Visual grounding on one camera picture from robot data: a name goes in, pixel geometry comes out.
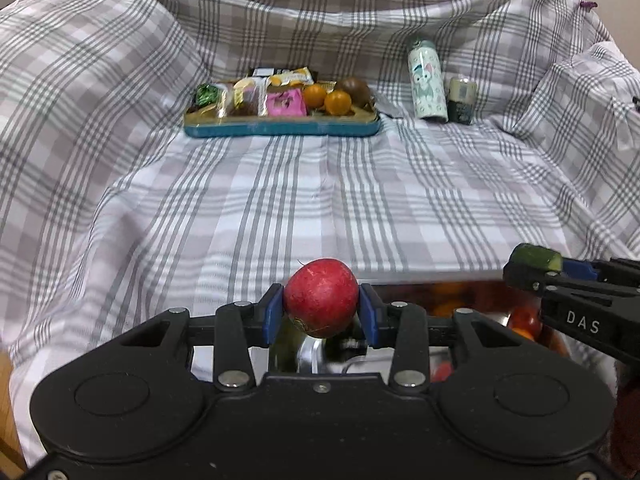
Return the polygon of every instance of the wooden surface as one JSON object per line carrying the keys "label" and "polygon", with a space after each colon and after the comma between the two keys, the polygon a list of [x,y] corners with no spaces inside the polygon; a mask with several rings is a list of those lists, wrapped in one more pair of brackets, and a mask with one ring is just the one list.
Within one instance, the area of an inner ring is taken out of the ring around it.
{"label": "wooden surface", "polygon": [[0,470],[13,479],[18,478],[26,466],[22,458],[14,413],[9,400],[11,370],[9,356],[0,352]]}

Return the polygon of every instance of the snack package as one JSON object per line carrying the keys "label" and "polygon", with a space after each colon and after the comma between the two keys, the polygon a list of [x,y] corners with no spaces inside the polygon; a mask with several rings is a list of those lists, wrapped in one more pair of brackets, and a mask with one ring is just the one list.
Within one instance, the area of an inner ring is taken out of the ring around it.
{"label": "snack package", "polygon": [[302,98],[302,90],[300,88],[289,88],[283,92],[268,92],[267,114],[269,117],[306,116],[306,106]]}
{"label": "snack package", "polygon": [[303,86],[312,85],[314,83],[311,72],[305,66],[292,70],[291,72],[282,72],[271,75],[267,78],[267,87],[269,86]]}
{"label": "snack package", "polygon": [[233,85],[233,107],[230,116],[264,116],[266,81],[262,77],[245,77]]}
{"label": "snack package", "polygon": [[295,70],[291,68],[251,67],[246,76],[247,77],[268,77],[270,75],[279,75],[285,72],[296,72],[300,70],[308,70],[308,72],[311,74],[311,78],[314,81],[318,81],[318,72],[316,72],[315,70],[309,70],[308,67],[306,66],[304,68],[297,68]]}
{"label": "snack package", "polygon": [[203,83],[196,88],[189,110],[220,118],[226,116],[228,103],[230,103],[230,94],[227,85]]}

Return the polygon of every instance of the brown fruit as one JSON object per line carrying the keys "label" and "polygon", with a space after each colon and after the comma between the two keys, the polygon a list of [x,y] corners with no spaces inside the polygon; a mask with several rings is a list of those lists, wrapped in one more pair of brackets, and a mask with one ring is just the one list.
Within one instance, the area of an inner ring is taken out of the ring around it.
{"label": "brown fruit", "polygon": [[335,90],[342,90],[350,95],[351,101],[358,108],[364,108],[367,103],[371,102],[371,90],[362,79],[357,77],[348,77],[342,79],[335,84]]}
{"label": "brown fruit", "polygon": [[324,99],[324,110],[333,116],[346,115],[351,111],[351,97],[347,92],[334,90]]}
{"label": "brown fruit", "polygon": [[326,90],[318,83],[307,86],[302,91],[302,98],[307,108],[320,108],[324,105]]}

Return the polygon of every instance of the can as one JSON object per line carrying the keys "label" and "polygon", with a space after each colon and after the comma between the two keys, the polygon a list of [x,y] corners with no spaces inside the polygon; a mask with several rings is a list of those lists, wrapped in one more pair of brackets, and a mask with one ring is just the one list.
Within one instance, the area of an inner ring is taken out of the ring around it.
{"label": "can", "polygon": [[471,124],[478,85],[466,77],[452,77],[449,82],[447,111],[455,123]]}
{"label": "can", "polygon": [[433,41],[414,40],[408,57],[415,116],[446,123],[447,101],[436,46]]}

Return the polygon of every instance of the tomato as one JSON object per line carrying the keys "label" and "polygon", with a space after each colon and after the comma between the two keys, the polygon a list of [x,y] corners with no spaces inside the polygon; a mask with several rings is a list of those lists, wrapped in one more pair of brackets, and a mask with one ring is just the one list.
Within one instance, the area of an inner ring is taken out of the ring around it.
{"label": "tomato", "polygon": [[450,361],[441,362],[431,374],[431,381],[437,383],[445,381],[453,373],[453,365]]}
{"label": "tomato", "polygon": [[531,332],[527,332],[526,330],[523,330],[521,328],[512,328],[512,330],[516,334],[521,335],[522,337],[526,337],[527,339],[531,339],[532,341],[535,341],[535,339],[533,339],[533,335],[531,334]]}
{"label": "tomato", "polygon": [[432,294],[438,296],[455,296],[464,294],[468,284],[464,282],[438,282],[429,285]]}
{"label": "tomato", "polygon": [[462,301],[451,300],[444,303],[439,303],[430,311],[431,316],[436,317],[451,317],[453,312],[462,306],[466,306]]}
{"label": "tomato", "polygon": [[542,332],[542,322],[538,317],[539,309],[532,305],[517,306],[511,311],[507,326],[514,329],[529,332],[533,339],[537,339]]}

